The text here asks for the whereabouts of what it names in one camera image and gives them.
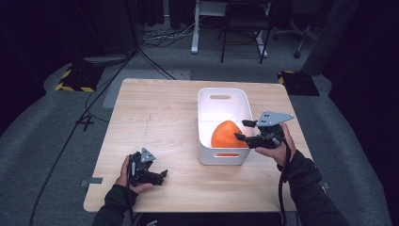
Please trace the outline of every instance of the wooden table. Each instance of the wooden table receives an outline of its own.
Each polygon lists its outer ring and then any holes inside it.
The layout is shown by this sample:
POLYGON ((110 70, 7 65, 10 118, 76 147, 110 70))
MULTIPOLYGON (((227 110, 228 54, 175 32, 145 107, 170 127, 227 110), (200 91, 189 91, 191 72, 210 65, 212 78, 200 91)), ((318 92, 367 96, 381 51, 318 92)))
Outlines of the wooden table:
MULTIPOLYGON (((242 89, 254 119, 264 110, 295 114, 280 84, 126 79, 93 172, 104 179, 89 186, 85 209, 96 212, 104 205, 125 156, 146 147, 157 158, 150 170, 168 170, 168 176, 138 197, 136 212, 278 212, 279 171, 273 159, 251 151, 241 166, 200 163, 198 93, 210 87, 242 89)), ((311 157, 297 119, 287 124, 298 150, 311 157)), ((283 199, 286 210, 295 211, 288 184, 283 199)))

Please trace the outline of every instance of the cable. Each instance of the cable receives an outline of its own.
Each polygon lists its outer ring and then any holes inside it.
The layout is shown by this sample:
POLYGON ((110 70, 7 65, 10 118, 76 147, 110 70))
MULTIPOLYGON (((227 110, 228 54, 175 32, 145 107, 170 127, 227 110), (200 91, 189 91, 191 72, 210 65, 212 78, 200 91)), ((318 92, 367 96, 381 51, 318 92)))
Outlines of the cable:
POLYGON ((132 223, 132 226, 135 225, 137 219, 141 216, 141 214, 136 214, 135 216, 133 216, 133 210, 132 210, 132 196, 130 194, 130 177, 131 177, 131 172, 132 171, 132 162, 133 160, 130 159, 129 160, 129 165, 127 168, 127 180, 126 180, 126 188, 127 188, 127 203, 129 204, 129 216, 130 216, 130 221, 132 223))
MULTIPOLYGON (((100 89, 101 87, 103 87, 103 86, 105 86, 105 85, 106 85, 106 87, 105 87, 104 89, 107 89, 107 88, 111 85, 111 83, 115 80, 115 78, 118 76, 118 74, 119 74, 119 73, 116 73, 114 76, 112 76, 111 78, 109 78, 108 80, 106 80, 102 85, 100 85, 99 87, 97 87, 97 89, 100 89)), ((87 113, 88 113, 91 117, 93 117, 93 118, 95 118, 95 119, 97 119, 97 120, 99 120, 99 121, 104 121, 104 122, 109 123, 109 121, 104 120, 104 119, 101 119, 101 118, 98 118, 97 116, 93 115, 93 114, 90 112, 90 110, 89 110, 89 108, 88 108, 88 100, 90 99, 91 95, 93 95, 93 93, 94 93, 94 92, 91 92, 90 95, 88 96, 88 98, 87 98, 86 101, 85 101, 85 109, 86 109, 87 113)))
POLYGON ((170 46, 171 44, 173 44, 176 40, 182 40, 187 36, 191 36, 194 33, 190 33, 190 34, 184 34, 186 31, 188 31, 194 24, 191 24, 190 26, 188 26, 186 29, 181 30, 181 31, 175 31, 169 34, 166 34, 168 30, 166 30, 164 32, 164 34, 162 35, 158 35, 157 31, 150 31, 150 32, 155 32, 155 36, 149 36, 146 37, 146 34, 143 35, 142 41, 143 41, 143 45, 149 48, 156 48, 156 47, 167 47, 170 46), (153 44, 153 43, 148 43, 148 40, 158 40, 158 43, 153 44), (163 42, 169 40, 170 43, 162 45, 163 42))
POLYGON ((284 142, 285 147, 286 147, 286 149, 285 149, 286 155, 285 155, 284 167, 282 168, 281 176, 279 177, 279 208, 281 210, 281 215, 282 215, 282 226, 286 226, 287 225, 287 216, 285 214, 284 201, 282 199, 282 183, 286 182, 285 174, 286 174, 286 170, 288 169, 289 164, 290 164, 291 149, 290 149, 290 146, 288 145, 287 140, 285 138, 282 141, 284 142))
POLYGON ((107 51, 109 51, 111 53, 114 53, 114 54, 126 54, 126 52, 115 51, 115 50, 121 50, 120 48, 110 48, 110 47, 107 47, 106 45, 104 45, 103 42, 101 41, 101 39, 99 38, 99 36, 96 34, 96 32, 91 27, 90 23, 88 22, 88 18, 85 16, 85 14, 83 13, 82 9, 79 7, 77 2, 75 0, 72 0, 72 1, 75 4, 76 8, 78 9, 78 11, 79 11, 80 15, 82 16, 83 20, 85 21, 85 24, 88 26, 88 29, 90 30, 91 34, 94 36, 95 40, 97 42, 99 42, 105 50, 107 50, 107 51))
POLYGON ((159 72, 159 70, 156 68, 156 67, 158 67, 163 73, 165 73, 167 76, 166 76, 166 78, 167 79, 173 79, 173 80, 177 80, 175 77, 173 77, 170 73, 168 73, 167 71, 165 71, 161 66, 159 66, 155 61, 153 61, 152 59, 150 59, 141 49, 138 49, 138 52, 139 52, 139 54, 142 56, 142 57, 144 57, 144 59, 149 63, 149 64, 151 64, 158 72, 159 72))
MULTIPOLYGON (((117 70, 116 74, 113 76, 111 82, 115 79, 115 77, 118 76, 118 74, 120 73, 120 71, 123 69, 123 67, 129 62, 131 58, 127 59, 117 70)), ((97 97, 96 99, 94 99, 94 101, 86 108, 85 112, 83 112, 83 114, 80 116, 79 121, 81 121, 86 113, 88 113, 88 110, 94 105, 94 103, 97 102, 97 100, 100 98, 100 96, 104 93, 106 89, 104 89, 97 97)), ((65 141, 61 151, 59 152, 58 156, 56 157, 56 161, 54 162, 53 166, 51 167, 49 173, 46 176, 46 179, 44 180, 43 185, 41 186, 40 192, 38 197, 35 200, 35 204, 33 205, 33 209, 32 209, 32 213, 30 215, 30 220, 29 220, 29 225, 32 226, 33 225, 33 219, 35 217, 35 213, 36 213, 36 209, 38 208, 38 204, 39 204, 39 200, 41 198, 41 195, 44 191, 44 188, 47 186, 48 181, 50 180, 51 175, 53 174, 54 169, 56 168, 56 164, 58 163, 59 159, 61 158, 61 155, 65 152, 65 149, 67 148, 68 144, 71 141, 72 135, 74 133, 74 131, 76 130, 77 126, 79 125, 78 121, 76 122, 75 126, 72 128, 67 141, 65 141)))

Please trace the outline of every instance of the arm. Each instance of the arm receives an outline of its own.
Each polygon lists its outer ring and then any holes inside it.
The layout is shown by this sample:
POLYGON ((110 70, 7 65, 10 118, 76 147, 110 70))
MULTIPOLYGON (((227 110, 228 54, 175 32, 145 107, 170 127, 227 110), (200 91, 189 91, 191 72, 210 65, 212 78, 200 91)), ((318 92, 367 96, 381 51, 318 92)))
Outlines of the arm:
POLYGON ((128 165, 129 156, 126 156, 120 170, 120 177, 106 194, 105 204, 94 218, 93 226, 122 225, 124 212, 132 208, 138 194, 152 187, 152 184, 140 184, 138 186, 129 185, 130 189, 128 189, 126 186, 128 165))
POLYGON ((105 205, 101 207, 94 218, 93 226, 122 225, 124 212, 129 208, 128 192, 130 192, 132 205, 134 205, 137 193, 127 189, 126 186, 113 185, 105 196, 105 205))
MULTIPOLYGON (((288 127, 281 125, 285 138, 291 149, 291 159, 285 178, 291 188, 301 223, 309 225, 348 225, 341 212, 335 207, 324 189, 318 184, 322 180, 319 170, 314 163, 295 148, 288 127)), ((256 148, 257 153, 272 157, 278 167, 284 166, 286 146, 281 143, 276 149, 256 148)))

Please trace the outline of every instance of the bin handle cutout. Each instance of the bin handle cutout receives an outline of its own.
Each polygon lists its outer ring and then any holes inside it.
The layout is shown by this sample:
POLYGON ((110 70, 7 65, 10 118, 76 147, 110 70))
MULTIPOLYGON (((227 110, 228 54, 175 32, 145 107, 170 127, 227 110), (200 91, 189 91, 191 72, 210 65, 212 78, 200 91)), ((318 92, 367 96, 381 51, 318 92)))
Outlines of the bin handle cutout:
POLYGON ((211 95, 209 98, 212 100, 230 100, 231 96, 230 95, 211 95))
POLYGON ((239 157, 239 153, 214 153, 214 157, 239 157))

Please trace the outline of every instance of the orange ball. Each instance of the orange ball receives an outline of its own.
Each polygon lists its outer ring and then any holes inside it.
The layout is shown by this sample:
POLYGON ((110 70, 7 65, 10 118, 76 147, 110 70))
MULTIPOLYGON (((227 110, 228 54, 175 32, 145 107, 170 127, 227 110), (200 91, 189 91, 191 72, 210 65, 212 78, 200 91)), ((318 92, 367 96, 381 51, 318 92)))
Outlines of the orange ball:
POLYGON ((238 140, 235 134, 242 134, 233 121, 223 121, 214 130, 211 139, 213 148, 247 148, 245 141, 238 140))

